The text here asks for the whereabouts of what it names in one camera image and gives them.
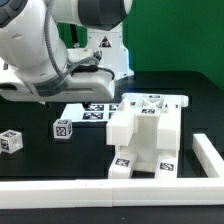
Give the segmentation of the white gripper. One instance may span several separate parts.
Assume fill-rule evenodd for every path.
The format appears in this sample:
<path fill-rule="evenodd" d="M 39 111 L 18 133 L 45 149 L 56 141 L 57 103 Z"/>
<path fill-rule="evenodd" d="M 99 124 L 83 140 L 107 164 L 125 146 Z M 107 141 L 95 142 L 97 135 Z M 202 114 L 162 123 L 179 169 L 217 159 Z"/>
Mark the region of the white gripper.
<path fill-rule="evenodd" d="M 40 96 L 11 70 L 0 72 L 0 96 L 9 101 L 109 102 L 115 95 L 115 81 L 105 71 L 75 73 L 66 79 L 66 84 L 66 88 L 60 93 Z"/>

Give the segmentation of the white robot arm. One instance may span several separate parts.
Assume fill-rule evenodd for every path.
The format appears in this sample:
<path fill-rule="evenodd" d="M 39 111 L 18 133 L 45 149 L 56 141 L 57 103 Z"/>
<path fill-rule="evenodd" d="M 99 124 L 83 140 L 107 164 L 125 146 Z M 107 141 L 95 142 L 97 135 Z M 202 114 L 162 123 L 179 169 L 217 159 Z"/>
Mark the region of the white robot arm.
<path fill-rule="evenodd" d="M 10 101 L 106 102 L 115 71 L 98 46 L 69 49 L 59 23 L 110 31 L 133 0 L 0 0 L 0 96 Z"/>

